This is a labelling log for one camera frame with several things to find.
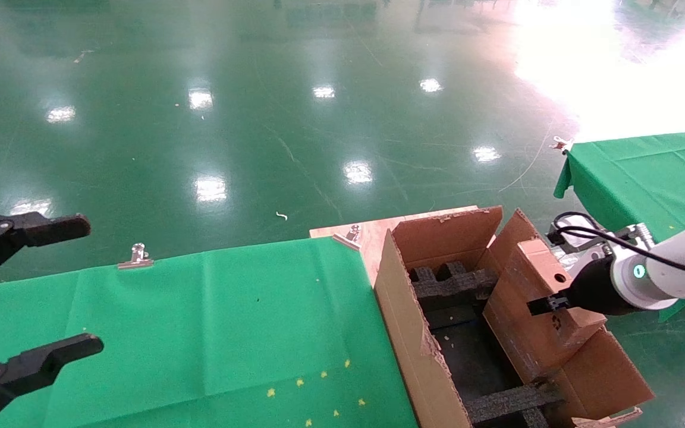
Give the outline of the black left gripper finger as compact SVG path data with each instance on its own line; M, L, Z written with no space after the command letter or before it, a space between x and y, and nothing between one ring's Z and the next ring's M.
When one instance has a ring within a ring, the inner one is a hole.
M102 339L95 334L78 334L0 362L0 412L20 396L53 385L64 366L103 349Z
M51 246L86 237L91 232L90 222L81 214L54 219L40 212L0 215L0 266L25 247Z

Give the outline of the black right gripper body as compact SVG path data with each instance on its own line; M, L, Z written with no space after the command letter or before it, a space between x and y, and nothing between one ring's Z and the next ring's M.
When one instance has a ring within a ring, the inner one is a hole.
M607 256L591 260L583 266L565 290L571 306L603 315L631 313L631 304L622 298L612 284L613 262L614 258Z

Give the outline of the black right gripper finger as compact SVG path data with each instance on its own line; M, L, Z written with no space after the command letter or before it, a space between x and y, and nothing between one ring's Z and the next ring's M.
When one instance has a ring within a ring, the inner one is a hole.
M549 314L558 310L570 309L571 301L565 294L554 294L528 301L527 308L533 316Z

